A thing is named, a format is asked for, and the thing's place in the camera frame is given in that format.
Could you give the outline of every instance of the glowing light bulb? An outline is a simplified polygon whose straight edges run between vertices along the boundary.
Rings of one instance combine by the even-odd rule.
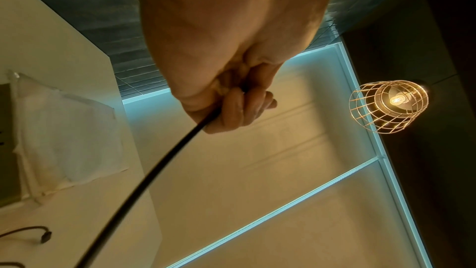
[[[407,98],[403,94],[397,94],[396,96],[390,98],[390,103],[392,105],[398,106],[407,101]]]

